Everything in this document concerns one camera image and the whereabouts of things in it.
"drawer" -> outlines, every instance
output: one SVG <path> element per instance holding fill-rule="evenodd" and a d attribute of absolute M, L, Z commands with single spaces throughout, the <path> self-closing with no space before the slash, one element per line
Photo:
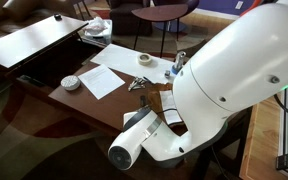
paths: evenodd
<path fill-rule="evenodd" d="M 76 40 L 76 37 L 70 38 L 18 64 L 6 77 L 25 92 L 47 101 L 48 94 L 64 77 L 74 74 L 101 50 Z"/>

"metal object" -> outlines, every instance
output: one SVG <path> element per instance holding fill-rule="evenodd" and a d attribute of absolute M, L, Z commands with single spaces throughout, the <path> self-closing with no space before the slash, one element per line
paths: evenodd
<path fill-rule="evenodd" d="M 155 84 L 151 80 L 149 80 L 147 77 L 143 76 L 143 79 L 145 79 L 146 82 L 149 82 L 150 84 Z"/>
<path fill-rule="evenodd" d="M 146 80 L 143 78 L 135 77 L 133 82 L 129 85 L 128 91 L 134 90 L 134 89 L 141 89 L 145 88 Z"/>
<path fill-rule="evenodd" d="M 144 95 L 140 97 L 140 106 L 141 108 L 146 106 L 146 97 Z"/>
<path fill-rule="evenodd" d="M 185 56 L 186 53 L 184 51 L 177 53 L 175 64 L 172 66 L 172 72 L 174 74 L 177 74 L 182 69 Z"/>
<path fill-rule="evenodd" d="M 164 73 L 164 76 L 166 78 L 170 78 L 170 75 L 171 75 L 171 72 L 169 70 L 166 70 L 165 73 Z"/>

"wall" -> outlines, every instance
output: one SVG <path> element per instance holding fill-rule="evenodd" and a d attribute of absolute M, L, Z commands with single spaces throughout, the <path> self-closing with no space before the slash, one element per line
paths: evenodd
<path fill-rule="evenodd" d="M 203 10 L 209 10 L 239 16 L 242 12 L 248 9 L 254 2 L 254 0 L 241 0 L 243 1 L 241 9 L 235 9 L 235 6 L 238 1 L 239 0 L 200 0 L 198 8 Z"/>

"white robotic arm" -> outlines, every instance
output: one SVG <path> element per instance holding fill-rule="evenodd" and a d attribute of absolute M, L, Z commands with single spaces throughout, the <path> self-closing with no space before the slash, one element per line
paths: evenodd
<path fill-rule="evenodd" d="M 173 96 L 188 131 L 178 136 L 153 111 L 142 110 L 113 142 L 110 160 L 128 169 L 144 147 L 163 166 L 172 166 L 219 139 L 230 115 L 286 87 L 288 5 L 262 5 L 216 35 L 177 74 Z M 127 154 L 130 163 L 119 158 Z"/>

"chair leg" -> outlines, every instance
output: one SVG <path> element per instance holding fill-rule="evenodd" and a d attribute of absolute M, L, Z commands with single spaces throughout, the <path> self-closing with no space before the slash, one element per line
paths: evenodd
<path fill-rule="evenodd" d="M 178 29 L 180 28 L 180 18 L 177 18 L 176 40 L 178 41 Z"/>
<path fill-rule="evenodd" d="M 82 1 L 82 3 L 83 3 L 83 5 L 84 5 L 84 7 L 85 7 L 85 10 L 86 10 L 87 14 L 91 17 L 91 13 L 90 13 L 90 11 L 88 11 L 88 8 L 87 8 L 85 2 Z"/>
<path fill-rule="evenodd" d="M 79 4 L 77 4 L 77 8 L 78 8 L 78 10 L 80 11 L 80 14 L 81 14 L 81 16 L 82 16 L 83 21 L 85 21 L 84 16 L 83 16 L 83 12 L 82 12 L 81 7 L 80 7 Z"/>

